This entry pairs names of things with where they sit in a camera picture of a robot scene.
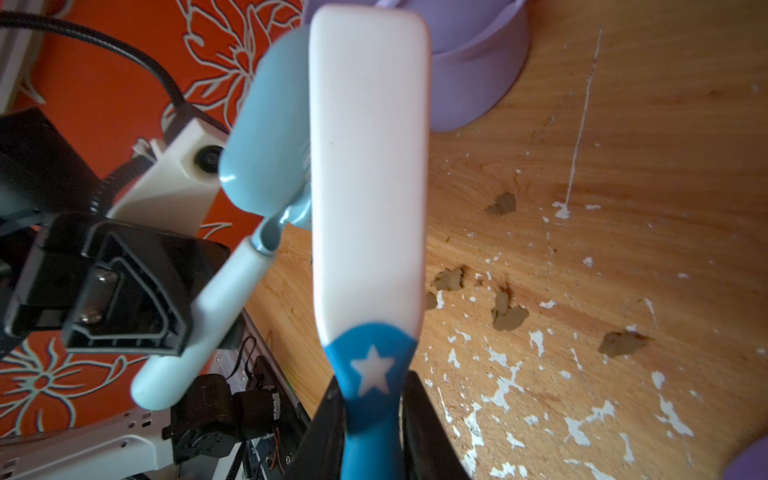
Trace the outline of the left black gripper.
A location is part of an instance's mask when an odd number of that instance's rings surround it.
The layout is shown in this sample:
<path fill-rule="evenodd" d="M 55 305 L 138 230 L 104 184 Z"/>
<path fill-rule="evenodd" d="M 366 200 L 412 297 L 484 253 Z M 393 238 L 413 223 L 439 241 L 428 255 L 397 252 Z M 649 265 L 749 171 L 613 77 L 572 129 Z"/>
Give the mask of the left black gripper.
<path fill-rule="evenodd" d="M 165 131 L 170 144 L 195 107 Z M 223 147 L 195 163 L 218 173 Z M 1 352 L 57 331 L 75 353 L 179 356 L 191 304 L 223 266 L 227 246 L 107 217 L 156 162 L 151 146 L 99 178 L 37 108 L 1 118 Z"/>

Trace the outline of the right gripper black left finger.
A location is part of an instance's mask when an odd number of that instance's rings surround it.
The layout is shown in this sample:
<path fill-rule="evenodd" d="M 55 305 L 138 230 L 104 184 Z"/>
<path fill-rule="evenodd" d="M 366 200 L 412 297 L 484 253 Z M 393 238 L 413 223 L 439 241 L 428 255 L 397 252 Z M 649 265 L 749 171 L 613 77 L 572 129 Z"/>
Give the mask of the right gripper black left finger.
<path fill-rule="evenodd" d="M 339 480 L 345 434 L 346 404 L 333 377 L 284 479 Z"/>

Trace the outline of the purple trowel pink handle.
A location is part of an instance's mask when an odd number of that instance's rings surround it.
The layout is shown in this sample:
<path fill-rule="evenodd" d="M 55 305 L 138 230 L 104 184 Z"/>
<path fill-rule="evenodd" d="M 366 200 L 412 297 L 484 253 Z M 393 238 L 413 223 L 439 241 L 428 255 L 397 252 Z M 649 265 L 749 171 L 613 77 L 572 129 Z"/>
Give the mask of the purple trowel pink handle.
<path fill-rule="evenodd" d="M 756 441 L 725 468 L 723 480 L 767 480 L 768 437 Z"/>

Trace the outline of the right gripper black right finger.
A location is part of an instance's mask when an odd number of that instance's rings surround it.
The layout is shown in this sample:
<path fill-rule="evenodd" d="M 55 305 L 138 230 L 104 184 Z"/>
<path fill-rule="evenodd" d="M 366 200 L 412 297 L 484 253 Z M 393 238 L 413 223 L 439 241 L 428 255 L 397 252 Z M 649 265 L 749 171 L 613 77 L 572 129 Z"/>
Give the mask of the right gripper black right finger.
<path fill-rule="evenodd" d="M 401 420 L 407 479 L 470 479 L 415 371 L 406 376 Z"/>

